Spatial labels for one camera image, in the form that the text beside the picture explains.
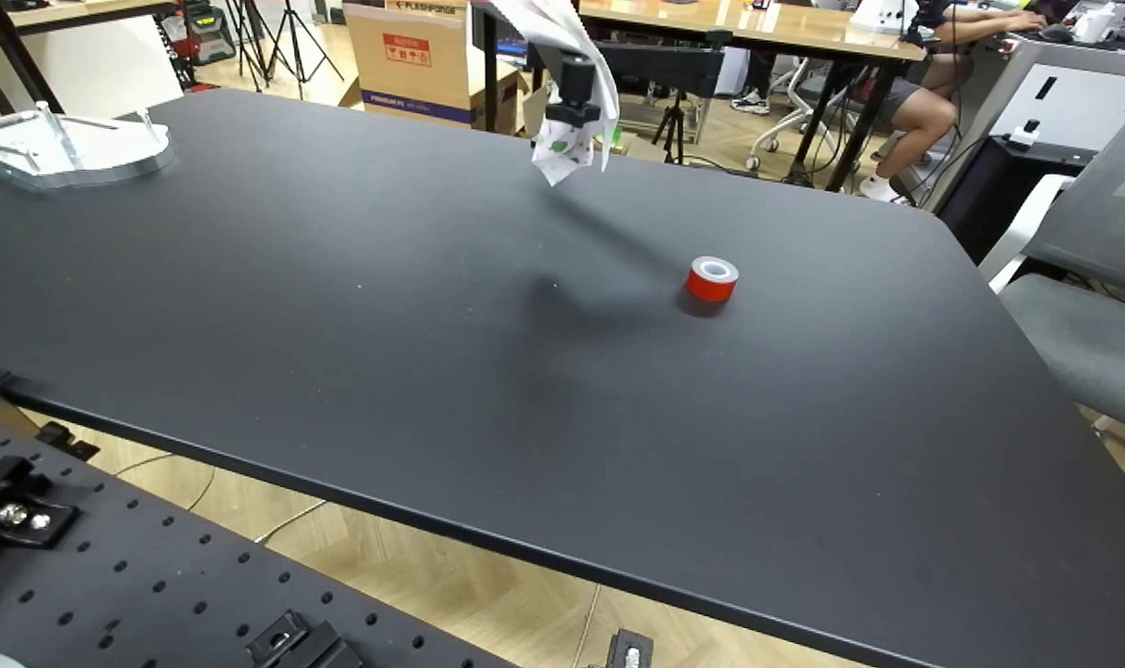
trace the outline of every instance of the cardboard box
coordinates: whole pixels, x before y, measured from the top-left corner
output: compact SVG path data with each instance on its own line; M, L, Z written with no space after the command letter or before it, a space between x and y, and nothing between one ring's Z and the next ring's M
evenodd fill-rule
M391 6L344 4L359 100L369 113L419 114L485 131L481 51L470 49L463 0L391 0ZM518 131L525 79L501 67L496 134Z

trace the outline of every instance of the floor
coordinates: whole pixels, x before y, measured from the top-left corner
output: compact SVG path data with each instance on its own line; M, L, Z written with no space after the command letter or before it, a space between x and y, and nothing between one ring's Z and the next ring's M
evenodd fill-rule
M344 30L322 30L325 51L344 82L357 74ZM200 82L224 89L252 89L232 59L205 67ZM304 100L336 104L344 91L325 67L304 85ZM298 82L278 74L271 96L298 96ZM727 104L710 106L704 141L695 157L724 168L742 168L745 145L773 120L740 114ZM761 174L778 179L793 134L778 152L763 152ZM626 161L662 161L662 152L630 137ZM642 601L610 588L567 580L532 569L485 549L397 527L343 503L291 495L232 470L195 459L168 455L111 433L74 425L85 440L101 444L96 468L146 485L195 515L206 515L244 537L255 537L314 573L325 573L371 599L382 599L411 615L437 625L511 665L538 668L594 668L604 665L610 635L620 628L642 632L656 643L664 668L740 668L740 665L793 665L831 668L845 665L818 649L803 649L768 635L730 625L690 615L656 601Z

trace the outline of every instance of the table surface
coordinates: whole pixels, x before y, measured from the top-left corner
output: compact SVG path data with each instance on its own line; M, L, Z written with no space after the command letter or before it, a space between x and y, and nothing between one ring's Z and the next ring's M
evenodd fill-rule
M583 20L620 23L620 26L656 26L682 33L724 30L736 42L850 51L877 59L918 62L927 51L900 42L895 33L850 26L850 10L773 4L755 10L745 0L583 0Z
M147 15L174 6L172 0L89 0L89 4L54 4L54 6L37 6L37 10L7 10L13 30L21 33L42 33L42 30L58 30L58 26L85 26L85 23L102 23L102 20L124 20L124 15Z
M241 91L0 187L37 407L836 653L1125 665L1125 479L911 209ZM740 262L678 303L698 254Z

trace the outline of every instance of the black table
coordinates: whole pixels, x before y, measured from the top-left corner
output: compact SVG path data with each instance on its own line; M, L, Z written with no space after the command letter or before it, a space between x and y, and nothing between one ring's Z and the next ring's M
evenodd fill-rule
M168 179L0 187L70 421L865 661L1125 665L1125 481L904 209L205 91ZM719 317L676 293L740 262Z

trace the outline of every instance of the desk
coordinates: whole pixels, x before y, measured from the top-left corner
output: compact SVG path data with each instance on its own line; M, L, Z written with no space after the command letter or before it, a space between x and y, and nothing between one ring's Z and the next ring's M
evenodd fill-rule
M773 4L768 10L755 10L742 0L695 0L695 4L664 4L664 0L583 0L579 15L594 26L635 26L635 30L662 30L662 33L719 33L730 43L745 49L773 49L773 51L799 51L814 59L850 59L850 62L872 62L877 85L872 96L826 179L826 188L838 188L845 174L856 162L860 141L904 62L926 59L926 49L900 42L895 33L850 26L850 10L826 10L826 6L791 6ZM820 104L814 113L814 122L799 145L799 157L791 162L788 179L803 179L809 141L820 127L825 100L831 89L838 89L838 79L826 79Z
M1125 668L1120 470L934 218L546 188L518 141L241 91L154 120L163 179L0 187L20 400L856 661ZM719 317L676 303L698 254Z
M54 4L37 10L12 10L13 30L25 33L49 33L49 30L70 30L70 26L93 26L93 23L119 23L130 15L154 15L174 6L172 0L89 0L89 4Z

